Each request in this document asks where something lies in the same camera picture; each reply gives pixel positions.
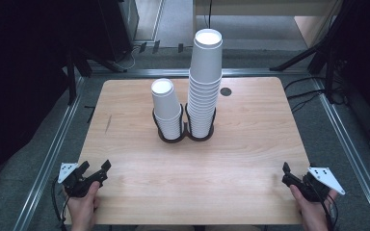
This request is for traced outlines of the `aluminium frame rail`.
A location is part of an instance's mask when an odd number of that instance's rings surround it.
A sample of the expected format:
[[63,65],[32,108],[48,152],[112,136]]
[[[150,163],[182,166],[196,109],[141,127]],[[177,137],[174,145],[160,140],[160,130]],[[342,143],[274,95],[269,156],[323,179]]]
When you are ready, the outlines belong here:
[[330,164],[346,191],[338,198],[339,227],[370,231],[370,141],[350,107],[331,104],[325,95],[320,101],[342,147],[341,160]]
[[[292,68],[283,71],[273,71],[270,68],[224,68],[224,77],[250,77],[250,76],[284,76],[284,75],[308,75],[305,68]],[[189,75],[187,68],[168,69],[129,69],[124,72],[113,72],[108,69],[98,69],[93,76],[108,76],[114,79],[151,79],[160,77],[185,78]]]
[[27,231],[29,224],[32,220],[32,217],[39,205],[41,196],[45,189],[47,182],[53,167],[55,166],[55,161],[58,158],[61,147],[63,145],[66,133],[70,126],[71,121],[75,115],[78,104],[80,102],[82,92],[85,86],[85,78],[79,77],[76,81],[77,84],[77,93],[76,98],[66,107],[66,111],[62,117],[61,123],[55,133],[55,136],[49,146],[49,149],[46,153],[46,156],[42,162],[39,173],[36,177],[36,180],[29,191],[26,201],[18,215],[16,223],[13,227],[13,231]]

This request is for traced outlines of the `dark curtain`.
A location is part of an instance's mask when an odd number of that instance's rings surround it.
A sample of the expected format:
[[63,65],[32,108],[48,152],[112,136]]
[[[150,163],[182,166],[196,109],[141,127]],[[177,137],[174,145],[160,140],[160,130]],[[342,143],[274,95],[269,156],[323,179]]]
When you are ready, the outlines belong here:
[[32,139],[69,84],[46,2],[0,0],[0,167]]

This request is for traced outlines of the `short stack of white cups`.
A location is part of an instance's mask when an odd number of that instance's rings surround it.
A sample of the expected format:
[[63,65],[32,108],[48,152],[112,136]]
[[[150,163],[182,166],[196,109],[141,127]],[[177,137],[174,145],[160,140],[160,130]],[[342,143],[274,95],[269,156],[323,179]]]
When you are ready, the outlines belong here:
[[161,78],[151,85],[153,115],[162,136],[176,140],[182,133],[182,107],[170,79]]

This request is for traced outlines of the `black metal stand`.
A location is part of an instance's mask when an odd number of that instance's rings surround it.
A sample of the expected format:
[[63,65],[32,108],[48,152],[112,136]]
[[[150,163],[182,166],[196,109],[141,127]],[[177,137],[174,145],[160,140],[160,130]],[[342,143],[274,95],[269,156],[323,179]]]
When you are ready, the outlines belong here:
[[75,70],[78,70],[82,76],[90,77],[93,73],[89,60],[93,60],[101,66],[116,72],[126,72],[125,67],[117,67],[115,64],[96,56],[87,49],[70,46],[66,50],[66,76],[68,79],[68,105],[71,105],[77,98],[77,86],[75,78]]

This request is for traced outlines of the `tall stack of white cups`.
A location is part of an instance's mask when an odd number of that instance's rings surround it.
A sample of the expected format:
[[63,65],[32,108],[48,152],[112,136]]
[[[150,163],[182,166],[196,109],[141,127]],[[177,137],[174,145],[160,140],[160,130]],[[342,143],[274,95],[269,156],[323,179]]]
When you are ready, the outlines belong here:
[[207,139],[211,134],[223,76],[222,45],[222,35],[214,29],[202,29],[195,34],[186,112],[189,133],[197,140]]

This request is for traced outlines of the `black tripod stand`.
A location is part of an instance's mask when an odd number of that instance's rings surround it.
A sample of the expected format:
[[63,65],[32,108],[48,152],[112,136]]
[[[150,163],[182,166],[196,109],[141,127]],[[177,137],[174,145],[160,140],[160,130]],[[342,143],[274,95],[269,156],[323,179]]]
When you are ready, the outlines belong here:
[[334,80],[334,66],[336,64],[336,55],[339,48],[339,43],[343,41],[343,28],[345,24],[346,17],[351,11],[354,5],[354,0],[344,0],[343,6],[339,11],[336,19],[331,24],[328,32],[325,36],[315,45],[308,48],[299,55],[293,57],[287,62],[270,67],[270,71],[283,71],[290,66],[306,59],[310,55],[313,58],[307,67],[307,71],[310,74],[318,74],[324,65],[327,66],[326,79],[325,79],[325,96],[329,102],[333,103],[333,80]]

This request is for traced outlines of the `light wooden furniture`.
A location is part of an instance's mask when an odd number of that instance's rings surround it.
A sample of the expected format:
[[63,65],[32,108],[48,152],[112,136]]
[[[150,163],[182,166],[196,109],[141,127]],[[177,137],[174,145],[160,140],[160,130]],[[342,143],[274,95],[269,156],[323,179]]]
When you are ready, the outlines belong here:
[[304,42],[312,47],[326,33],[328,20],[341,9],[343,0],[192,0],[193,19],[198,15],[293,16]]

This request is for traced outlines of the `person's left hand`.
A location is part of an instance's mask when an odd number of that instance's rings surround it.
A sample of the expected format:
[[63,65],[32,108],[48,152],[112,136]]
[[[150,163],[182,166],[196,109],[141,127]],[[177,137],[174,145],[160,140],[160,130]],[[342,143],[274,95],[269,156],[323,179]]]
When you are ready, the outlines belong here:
[[91,231],[96,222],[95,211],[100,200],[97,196],[100,184],[94,181],[84,197],[71,197],[67,208],[71,217],[71,231]]

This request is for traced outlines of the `black floor tape mark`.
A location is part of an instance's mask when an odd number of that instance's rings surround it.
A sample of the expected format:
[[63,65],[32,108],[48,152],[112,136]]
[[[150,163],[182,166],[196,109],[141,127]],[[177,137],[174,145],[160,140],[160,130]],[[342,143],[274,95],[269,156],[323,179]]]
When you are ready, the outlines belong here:
[[94,114],[94,111],[95,111],[95,106],[88,106],[88,105],[85,105],[84,106],[85,109],[90,109],[91,110],[91,113],[90,113],[90,116],[88,117],[87,119],[87,123],[90,124],[92,119],[93,119],[93,114]]

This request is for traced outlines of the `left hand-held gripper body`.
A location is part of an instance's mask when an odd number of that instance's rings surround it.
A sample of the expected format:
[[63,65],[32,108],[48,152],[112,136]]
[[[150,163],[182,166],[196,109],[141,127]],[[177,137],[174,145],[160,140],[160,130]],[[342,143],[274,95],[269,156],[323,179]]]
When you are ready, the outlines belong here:
[[91,183],[83,175],[78,175],[76,169],[78,163],[62,163],[58,183],[65,188],[66,194],[70,197],[84,197],[91,186]]

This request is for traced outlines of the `black double cup holder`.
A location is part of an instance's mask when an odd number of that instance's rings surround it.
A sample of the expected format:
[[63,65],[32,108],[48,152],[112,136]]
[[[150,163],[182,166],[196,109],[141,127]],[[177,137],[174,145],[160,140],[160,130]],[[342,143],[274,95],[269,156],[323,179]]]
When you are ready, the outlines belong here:
[[195,137],[195,135],[193,133],[193,129],[191,127],[191,125],[195,122],[195,120],[192,119],[191,116],[189,115],[187,107],[188,107],[188,105],[185,105],[185,106],[181,107],[180,115],[181,116],[186,115],[186,117],[188,118],[188,121],[184,122],[180,117],[181,120],[179,121],[179,124],[180,124],[180,128],[181,128],[181,133],[176,139],[167,139],[164,136],[164,134],[161,130],[161,126],[158,123],[157,116],[155,114],[152,114],[154,123],[157,127],[158,136],[159,136],[161,141],[164,141],[166,143],[177,143],[177,142],[182,141],[185,137],[189,138],[192,141],[208,141],[213,136],[214,121],[215,121],[216,114],[213,114],[213,116],[212,116],[210,127],[209,127],[209,130],[208,130],[208,134],[203,138],[198,138],[198,137]]

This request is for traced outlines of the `black cabinet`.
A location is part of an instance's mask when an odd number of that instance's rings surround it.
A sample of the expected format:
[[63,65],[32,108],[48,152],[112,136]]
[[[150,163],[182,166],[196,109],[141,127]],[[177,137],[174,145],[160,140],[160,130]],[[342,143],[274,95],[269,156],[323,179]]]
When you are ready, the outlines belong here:
[[139,24],[135,0],[97,0],[104,20],[112,58],[116,60],[133,49]]

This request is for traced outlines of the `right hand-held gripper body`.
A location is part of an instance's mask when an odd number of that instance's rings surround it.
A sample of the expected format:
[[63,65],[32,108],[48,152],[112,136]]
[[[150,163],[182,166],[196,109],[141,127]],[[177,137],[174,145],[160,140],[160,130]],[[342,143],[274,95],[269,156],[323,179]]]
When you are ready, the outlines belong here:
[[323,202],[331,190],[344,195],[346,191],[335,178],[328,167],[309,167],[311,182],[306,184],[302,179],[300,191],[304,198],[310,202]]

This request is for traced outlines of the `person's right hand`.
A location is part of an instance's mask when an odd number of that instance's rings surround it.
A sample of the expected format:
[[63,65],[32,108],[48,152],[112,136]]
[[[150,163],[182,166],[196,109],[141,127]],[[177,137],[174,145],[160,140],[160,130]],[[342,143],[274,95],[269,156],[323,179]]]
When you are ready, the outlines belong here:
[[331,223],[327,219],[325,209],[330,208],[338,193],[335,190],[330,190],[330,197],[322,205],[320,202],[307,201],[295,185],[291,185],[289,189],[296,200],[296,207],[302,217],[304,231],[330,231]]

